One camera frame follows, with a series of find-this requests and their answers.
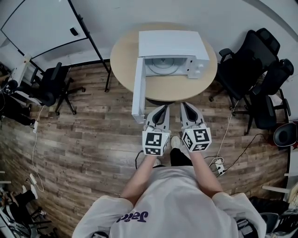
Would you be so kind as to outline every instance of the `black and white marker cube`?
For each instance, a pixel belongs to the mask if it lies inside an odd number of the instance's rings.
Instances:
[[[171,134],[168,132],[143,132],[144,154],[162,156],[169,143]]]
[[[189,152],[205,151],[212,142],[210,128],[185,129],[182,141]]]

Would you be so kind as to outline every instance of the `wooden table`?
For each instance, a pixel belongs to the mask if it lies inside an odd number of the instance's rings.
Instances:
[[[151,23],[136,27],[122,36],[114,45],[110,57],[111,67],[119,82],[134,91],[135,68],[138,58],[139,31],[187,30],[173,23]],[[203,43],[209,55],[210,64],[201,79],[188,79],[186,75],[150,76],[146,78],[146,98],[157,101],[178,101],[194,97],[204,91],[214,80],[217,72],[217,58],[207,41]]]

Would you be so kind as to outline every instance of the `office chair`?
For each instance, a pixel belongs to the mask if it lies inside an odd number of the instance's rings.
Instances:
[[[249,30],[241,48],[233,53],[226,48],[219,52],[222,56],[218,64],[216,80],[223,86],[217,93],[209,97],[210,102],[223,90],[228,92],[233,110],[233,99],[242,99],[257,79],[263,74],[270,64],[278,61],[279,42],[265,28],[256,32]]]
[[[71,106],[70,101],[68,99],[68,95],[72,93],[76,93],[79,90],[82,90],[82,92],[86,91],[84,87],[68,90],[70,83],[74,81],[72,78],[69,78],[67,84],[65,84],[64,80],[66,78],[68,70],[69,70],[68,66],[62,67],[62,63],[59,62],[56,68],[47,69],[45,71],[45,73],[43,74],[42,80],[40,80],[39,77],[36,76],[38,71],[37,68],[35,69],[31,77],[31,83],[34,83],[35,81],[39,85],[39,88],[32,88],[32,87],[30,88],[31,98],[38,99],[46,106],[52,106],[55,104],[56,100],[60,96],[57,107],[55,109],[55,113],[57,116],[60,115],[58,110],[59,110],[59,107],[61,106],[61,103],[64,100],[66,101],[73,115],[76,115],[76,111]]]
[[[276,121],[275,110],[284,109],[284,112],[290,116],[291,111],[287,99],[284,98],[284,94],[280,87],[282,84],[293,75],[294,66],[288,59],[281,61],[275,61],[271,64],[263,82],[261,85],[255,86],[250,92],[251,103],[244,96],[246,102],[247,111],[234,111],[233,116],[236,114],[248,114],[250,116],[247,127],[247,132],[244,135],[248,135],[250,132],[252,119],[255,119],[255,123],[258,129],[269,130],[273,128]],[[269,95],[274,95],[277,91],[280,91],[282,98],[282,104],[273,106],[272,100]]]

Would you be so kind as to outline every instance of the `person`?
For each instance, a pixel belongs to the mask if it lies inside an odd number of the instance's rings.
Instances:
[[[31,189],[24,191],[17,196],[14,192],[10,193],[12,203],[9,204],[9,197],[3,194],[1,197],[1,210],[13,219],[15,222],[20,223],[24,226],[28,226],[33,223],[31,216],[26,208],[27,203],[38,198],[36,189],[31,185]]]
[[[266,223],[244,193],[224,193],[201,153],[191,152],[188,159],[177,136],[171,146],[172,167],[153,168],[156,156],[147,155],[120,197],[95,201],[72,237],[247,237],[242,231],[265,237]]]
[[[4,80],[7,80],[9,75],[1,76],[0,83]],[[20,103],[18,103],[12,97],[0,92],[0,115],[13,119],[25,126],[32,126],[35,123],[34,119],[28,118],[30,116],[31,107],[30,104],[28,107],[22,107]]]

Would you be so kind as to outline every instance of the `wall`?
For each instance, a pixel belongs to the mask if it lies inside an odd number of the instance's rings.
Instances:
[[[0,26],[21,0],[0,2]],[[198,31],[213,46],[216,53],[223,48],[237,50],[249,29],[266,27],[279,40],[279,56],[287,57],[296,41],[275,21],[254,6],[242,0],[72,0],[92,37],[103,54],[109,58],[116,41],[135,25],[146,22],[176,22]],[[8,44],[0,48],[0,60],[9,67],[17,65],[18,53]],[[61,49],[40,59],[57,62],[63,52],[71,57],[96,58],[90,44],[82,43],[72,49]]]

